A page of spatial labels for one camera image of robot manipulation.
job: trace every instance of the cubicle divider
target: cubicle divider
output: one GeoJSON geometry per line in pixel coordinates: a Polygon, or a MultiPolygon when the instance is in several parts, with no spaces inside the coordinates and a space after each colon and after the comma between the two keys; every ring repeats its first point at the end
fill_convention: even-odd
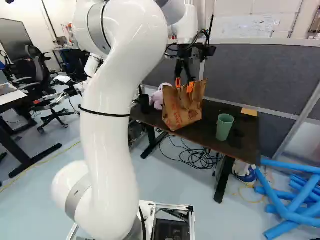
{"type": "MultiPolygon", "coordinates": [[[[309,118],[320,120],[315,94],[320,82],[320,45],[301,40],[284,42],[289,45],[274,44],[274,39],[261,42],[221,44],[219,40],[215,55],[205,61],[204,72],[199,61],[194,67],[196,76],[208,78],[208,99],[258,111],[261,153],[277,158],[309,112],[309,118]]],[[[175,64],[175,59],[163,59],[143,83],[174,84],[175,64]]]]}

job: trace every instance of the monitor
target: monitor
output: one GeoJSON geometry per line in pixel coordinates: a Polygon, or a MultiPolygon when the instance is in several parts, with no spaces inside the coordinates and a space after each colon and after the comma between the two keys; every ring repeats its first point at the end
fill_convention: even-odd
{"type": "Polygon", "coordinates": [[[25,46],[33,46],[22,21],[4,18],[0,18],[0,43],[13,63],[28,58],[25,46]]]}

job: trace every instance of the whiteboard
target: whiteboard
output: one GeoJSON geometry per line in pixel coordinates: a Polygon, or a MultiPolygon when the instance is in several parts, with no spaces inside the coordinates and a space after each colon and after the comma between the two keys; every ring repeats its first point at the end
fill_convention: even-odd
{"type": "Polygon", "coordinates": [[[275,20],[271,15],[215,17],[213,38],[271,38],[275,20]]]}

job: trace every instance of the floor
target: floor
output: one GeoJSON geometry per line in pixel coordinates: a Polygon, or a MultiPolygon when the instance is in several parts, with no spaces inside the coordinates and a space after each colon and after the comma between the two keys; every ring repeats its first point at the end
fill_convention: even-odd
{"type": "MultiPolygon", "coordinates": [[[[78,106],[80,102],[80,96],[72,98],[74,106],[78,106]]],[[[68,101],[59,107],[72,109],[68,101]]],[[[39,121],[39,117],[46,114],[41,113],[36,120],[39,121]]],[[[3,117],[10,122],[20,120],[14,112],[6,112],[3,117]]],[[[1,240],[66,239],[73,222],[54,204],[50,186],[57,171],[72,161],[82,160],[84,154],[81,143],[78,143],[80,141],[79,117],[67,116],[65,122],[70,126],[68,129],[60,126],[58,122],[52,122],[45,128],[46,132],[43,135],[39,134],[36,128],[20,135],[22,139],[18,144],[30,156],[56,143],[62,143],[63,147],[44,160],[49,162],[32,168],[0,193],[1,240]]],[[[173,141],[176,144],[180,143],[178,137],[173,141]]],[[[191,142],[186,141],[186,143],[190,148],[199,148],[191,142]]],[[[140,189],[140,199],[159,203],[194,205],[197,240],[264,240],[262,233],[281,222],[281,219],[275,215],[264,212],[266,203],[259,202],[261,199],[259,194],[254,193],[252,188],[244,188],[244,185],[232,176],[229,177],[223,203],[215,203],[212,170],[196,170],[183,163],[169,160],[161,154],[159,149],[143,160],[140,154],[147,144],[148,138],[144,137],[131,152],[140,189]]],[[[172,158],[181,152],[168,140],[162,143],[161,149],[172,158]]],[[[3,151],[5,149],[0,146],[0,152],[3,151]]],[[[19,162],[8,155],[0,165],[0,181],[4,181],[5,185],[10,184],[8,173],[18,165],[19,162]]],[[[274,182],[276,189],[287,188],[288,177],[285,175],[270,169],[267,175],[270,181],[274,182]]],[[[319,229],[304,226],[278,239],[311,240],[319,236],[319,229]]]]}

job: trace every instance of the pink stuffed toy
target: pink stuffed toy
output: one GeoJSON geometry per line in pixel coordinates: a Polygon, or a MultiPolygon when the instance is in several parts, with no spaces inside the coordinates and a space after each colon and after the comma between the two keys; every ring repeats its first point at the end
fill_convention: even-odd
{"type": "Polygon", "coordinates": [[[170,83],[162,83],[159,88],[158,91],[154,92],[152,94],[152,96],[149,97],[149,103],[150,106],[152,106],[152,104],[154,104],[154,108],[157,110],[162,110],[162,105],[164,104],[164,94],[163,94],[163,86],[170,86],[172,87],[172,85],[170,83]]]}

